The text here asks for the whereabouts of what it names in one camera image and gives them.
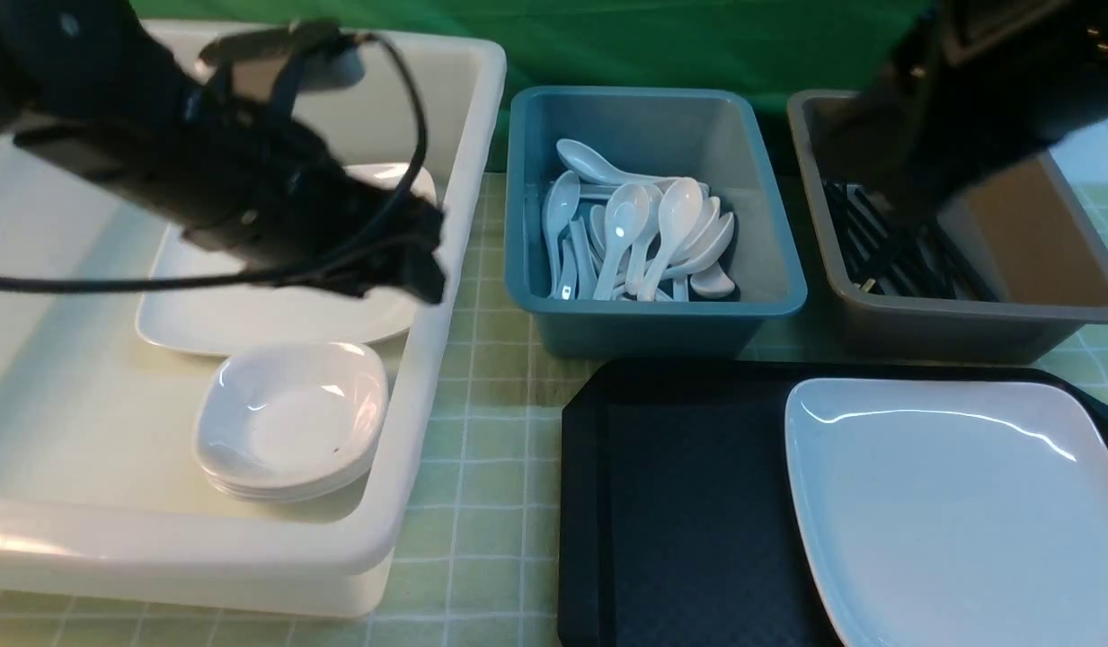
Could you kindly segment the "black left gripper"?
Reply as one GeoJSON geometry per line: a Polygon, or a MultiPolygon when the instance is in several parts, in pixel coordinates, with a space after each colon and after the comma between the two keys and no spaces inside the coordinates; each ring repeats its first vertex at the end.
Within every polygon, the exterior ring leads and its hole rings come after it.
{"type": "Polygon", "coordinates": [[[389,288],[442,302],[434,253],[443,212],[407,181],[352,179],[306,124],[253,100],[185,90],[155,122],[51,119],[16,146],[179,228],[184,242],[242,261],[237,273],[170,279],[18,278],[18,292],[99,295],[238,284],[365,297],[389,288]]]}

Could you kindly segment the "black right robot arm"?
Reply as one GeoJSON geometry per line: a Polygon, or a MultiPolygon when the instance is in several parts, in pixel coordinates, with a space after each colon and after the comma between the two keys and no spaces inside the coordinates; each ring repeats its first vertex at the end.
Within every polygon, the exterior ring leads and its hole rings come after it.
{"type": "Polygon", "coordinates": [[[1107,119],[1108,1],[936,1],[812,150],[915,218],[1107,119]]]}

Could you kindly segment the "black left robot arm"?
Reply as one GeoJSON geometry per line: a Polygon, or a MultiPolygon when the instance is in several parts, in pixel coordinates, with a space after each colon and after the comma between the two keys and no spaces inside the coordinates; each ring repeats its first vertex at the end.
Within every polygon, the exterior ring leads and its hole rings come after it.
{"type": "Polygon", "coordinates": [[[444,212],[416,196],[425,105],[394,43],[336,18],[217,37],[193,78],[127,1],[0,1],[0,136],[179,226],[242,271],[171,279],[0,276],[0,292],[119,294],[253,284],[362,298],[397,289],[442,302],[435,254],[444,212]],[[295,119],[304,92],[352,88],[359,50],[384,49],[401,78],[416,145],[393,188],[353,179],[295,119]]]}

